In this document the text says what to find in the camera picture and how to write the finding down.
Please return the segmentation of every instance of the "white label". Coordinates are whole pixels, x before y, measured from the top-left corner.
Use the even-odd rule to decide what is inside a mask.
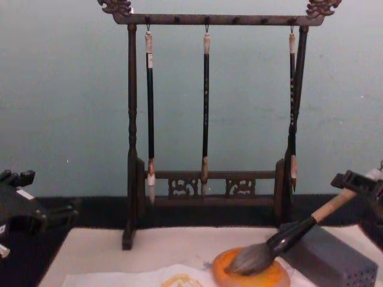
[[[153,69],[153,54],[148,54],[148,68]]]
[[[33,196],[31,196],[29,193],[27,193],[27,192],[24,191],[24,190],[17,190],[16,192],[17,192],[18,194],[20,194],[21,196],[25,197],[25,198],[28,199],[28,200],[34,199]]]

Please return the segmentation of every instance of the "brush rack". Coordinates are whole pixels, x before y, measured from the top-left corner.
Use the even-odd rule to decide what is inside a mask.
[[[145,163],[136,150],[137,116],[137,71],[136,71],[136,31],[138,25],[228,25],[228,26],[298,26],[299,45],[294,77],[294,96],[298,100],[302,92],[303,70],[305,65],[306,42],[309,27],[321,26],[326,16],[334,13],[341,0],[309,0],[304,16],[266,15],[201,15],[201,14],[135,14],[131,2],[127,0],[98,0],[102,10],[113,16],[118,25],[126,25],[128,32],[128,113],[129,113],[129,152],[127,158],[127,223],[122,238],[123,250],[133,246],[135,231],[149,205],[145,195],[147,171]],[[267,171],[209,171],[208,179],[226,181],[222,195],[201,196],[198,183],[201,171],[156,171],[157,179],[168,180],[168,196],[157,196],[155,206],[269,206],[273,209],[276,225],[286,222],[292,206],[291,181],[287,176],[289,153],[276,162],[275,170]],[[274,180],[273,196],[258,196],[258,180]]]

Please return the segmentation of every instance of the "orange dish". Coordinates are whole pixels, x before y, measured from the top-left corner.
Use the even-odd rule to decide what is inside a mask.
[[[241,249],[230,249],[215,258],[212,273],[218,287],[290,287],[290,278],[278,261],[274,261],[268,269],[257,275],[227,274],[224,269],[233,261]]]

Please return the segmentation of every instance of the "carved wooden finial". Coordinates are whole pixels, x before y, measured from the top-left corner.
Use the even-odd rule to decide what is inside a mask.
[[[335,13],[331,8],[337,8],[342,0],[309,0],[306,10],[309,18],[317,18],[318,16],[330,16]]]
[[[98,0],[98,3],[101,6],[106,4],[106,7],[102,8],[102,11],[108,14],[119,14],[127,17],[132,12],[131,2],[127,0]]]

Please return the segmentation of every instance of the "white table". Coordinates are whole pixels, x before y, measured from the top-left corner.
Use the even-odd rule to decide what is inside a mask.
[[[357,225],[325,227],[379,265],[377,286],[383,286],[382,252]],[[121,249],[122,230],[73,229],[64,241],[40,287],[61,287],[67,274],[146,272],[183,264],[203,269],[222,251],[264,242],[274,228],[184,227],[139,230],[131,251]]]

